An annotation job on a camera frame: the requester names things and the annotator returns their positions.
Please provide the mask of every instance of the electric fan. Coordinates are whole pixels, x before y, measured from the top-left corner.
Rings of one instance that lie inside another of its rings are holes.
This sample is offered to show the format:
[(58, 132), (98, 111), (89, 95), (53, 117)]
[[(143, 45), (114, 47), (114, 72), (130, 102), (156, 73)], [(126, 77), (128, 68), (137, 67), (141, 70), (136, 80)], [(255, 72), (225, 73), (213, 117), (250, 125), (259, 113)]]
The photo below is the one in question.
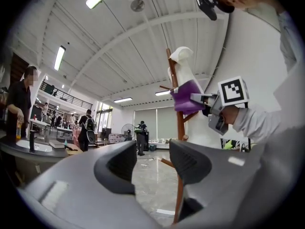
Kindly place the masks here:
[(122, 135), (125, 137), (125, 141), (131, 141), (134, 137), (134, 126), (132, 124), (126, 124), (122, 127)]

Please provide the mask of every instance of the jacket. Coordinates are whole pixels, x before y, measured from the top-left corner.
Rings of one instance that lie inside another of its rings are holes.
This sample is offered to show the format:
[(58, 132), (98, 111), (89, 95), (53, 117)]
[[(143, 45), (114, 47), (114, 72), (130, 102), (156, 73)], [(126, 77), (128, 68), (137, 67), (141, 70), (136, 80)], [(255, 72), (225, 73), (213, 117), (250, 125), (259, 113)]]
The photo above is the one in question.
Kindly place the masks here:
[(278, 14), (278, 19), (281, 32), (280, 49), (288, 71), (287, 78), (274, 92), (281, 111), (268, 113), (240, 108), (233, 125), (235, 131), (242, 131), (244, 137), (255, 142), (264, 142), (273, 134), (305, 125), (304, 42), (288, 12)]

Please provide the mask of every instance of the white sleeve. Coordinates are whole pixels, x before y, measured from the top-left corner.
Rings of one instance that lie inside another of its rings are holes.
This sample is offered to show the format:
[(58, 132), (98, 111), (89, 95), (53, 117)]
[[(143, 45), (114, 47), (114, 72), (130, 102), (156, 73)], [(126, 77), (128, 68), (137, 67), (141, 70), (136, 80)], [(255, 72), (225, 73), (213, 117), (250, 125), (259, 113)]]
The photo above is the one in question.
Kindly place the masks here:
[(269, 113), (250, 108), (240, 108), (233, 129), (237, 132), (242, 131), (244, 137), (248, 137), (255, 142), (262, 142), (272, 134), (284, 130), (284, 127), (281, 123), (280, 111)]

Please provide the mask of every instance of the wooden coat rack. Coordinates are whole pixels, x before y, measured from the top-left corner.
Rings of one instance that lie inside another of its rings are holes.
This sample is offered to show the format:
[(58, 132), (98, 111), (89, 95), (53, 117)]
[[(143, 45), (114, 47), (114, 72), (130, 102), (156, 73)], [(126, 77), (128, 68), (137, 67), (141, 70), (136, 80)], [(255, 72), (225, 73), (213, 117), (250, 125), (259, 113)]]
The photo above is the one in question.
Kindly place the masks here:
[[(170, 70), (171, 70), (171, 77), (172, 77), (172, 83), (173, 83), (173, 89), (178, 87), (178, 80), (177, 80), (177, 75), (176, 75), (176, 69), (175, 69), (175, 64), (177, 64), (177, 62), (173, 61), (170, 56), (171, 56), (171, 50), (170, 49), (166, 49), (166, 54), (167, 54), (167, 58), (168, 58), (168, 62), (170, 65)], [(171, 90), (171, 88), (167, 87), (167, 86), (163, 86), (160, 85), (161, 88), (166, 89), (166, 90)], [(183, 112), (177, 112), (177, 121), (178, 121), (178, 140), (183, 140), (183, 141), (187, 141), (188, 136), (185, 134), (185, 129), (184, 129), (184, 123), (187, 122), (188, 120), (190, 120), (193, 116), (195, 116), (198, 113), (195, 112), (193, 114), (188, 115), (187, 117), (183, 117)], [(171, 161), (168, 161), (166, 159), (162, 159), (161, 162), (174, 167)], [(182, 200), (182, 194), (183, 194), (183, 183), (181, 178), (178, 175), (178, 191), (177, 191), (177, 200), (176, 200), (176, 208), (175, 208), (175, 216), (174, 216), (174, 220), (173, 223), (177, 223), (178, 222), (178, 212), (179, 212), (179, 208), (180, 208), (180, 204), (181, 204), (181, 200)]]

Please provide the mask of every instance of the bottle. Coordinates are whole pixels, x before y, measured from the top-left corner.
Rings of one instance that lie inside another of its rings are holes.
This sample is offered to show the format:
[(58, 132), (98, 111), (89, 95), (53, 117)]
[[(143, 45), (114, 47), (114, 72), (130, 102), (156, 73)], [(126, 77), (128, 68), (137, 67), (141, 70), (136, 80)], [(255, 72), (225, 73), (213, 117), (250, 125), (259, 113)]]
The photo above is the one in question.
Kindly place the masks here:
[(21, 125), (22, 123), (17, 121), (16, 139), (21, 139)]

